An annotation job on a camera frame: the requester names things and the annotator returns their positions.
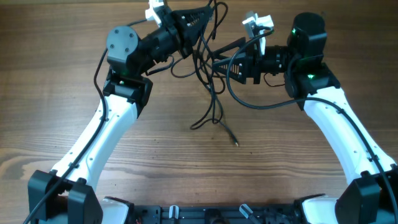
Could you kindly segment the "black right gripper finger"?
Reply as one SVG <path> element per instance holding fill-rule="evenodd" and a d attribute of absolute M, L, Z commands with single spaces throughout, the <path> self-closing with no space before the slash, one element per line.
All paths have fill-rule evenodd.
<path fill-rule="evenodd" d="M 221 48 L 213 51 L 213 56 L 214 56 L 215 59 L 218 59 L 218 60 L 226 59 L 226 58 L 228 58 L 228 56 L 226 56 L 224 53 L 229 52 L 229 51 L 234 50 L 234 49 L 239 49 L 245 43 L 246 43 L 246 38 L 242 37 L 242 38 L 240 38 L 238 40 L 235 40 L 234 42 L 232 42 L 232 43 L 230 43 L 228 45 L 225 45 L 224 47 L 221 47 Z"/>
<path fill-rule="evenodd" d="M 260 54 L 252 52 L 239 53 L 230 67 L 229 63 L 231 61 L 231 57 L 221 55 L 220 51 L 215 52 L 215 59 L 213 69 L 216 72 L 227 75 L 227 71 L 229 71 L 229 77 L 242 84 L 246 84 L 246 80 L 248 78 L 253 79 L 253 84 L 260 83 Z"/>

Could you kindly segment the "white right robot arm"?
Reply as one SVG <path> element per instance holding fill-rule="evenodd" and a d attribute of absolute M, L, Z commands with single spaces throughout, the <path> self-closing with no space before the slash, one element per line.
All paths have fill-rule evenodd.
<path fill-rule="evenodd" d="M 285 46 L 268 46 L 270 16 L 248 13 L 248 36 L 215 51 L 213 68 L 226 81 L 259 83 L 263 74 L 283 74 L 289 103 L 320 128 L 345 173 L 338 198 L 311 195 L 295 201 L 296 223 L 396 223 L 397 163 L 369 135 L 351 109 L 340 82 L 323 61 L 327 33 L 312 12 L 295 16 Z"/>

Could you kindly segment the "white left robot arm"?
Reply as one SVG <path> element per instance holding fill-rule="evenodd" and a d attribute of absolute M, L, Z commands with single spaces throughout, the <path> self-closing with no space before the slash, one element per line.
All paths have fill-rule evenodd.
<path fill-rule="evenodd" d="M 29 214 L 26 223 L 127 223 L 132 203 L 107 197 L 99 200 L 96 187 L 114 148 L 136 122 L 149 101 L 150 75 L 168 69 L 175 52 L 183 57 L 207 26 L 213 9 L 171 10 L 152 2 L 146 20 L 157 29 L 139 37 L 132 24 L 117 26 L 106 39 L 101 60 L 109 63 L 95 115 L 72 148 L 49 172 L 35 171 L 28 182 Z"/>

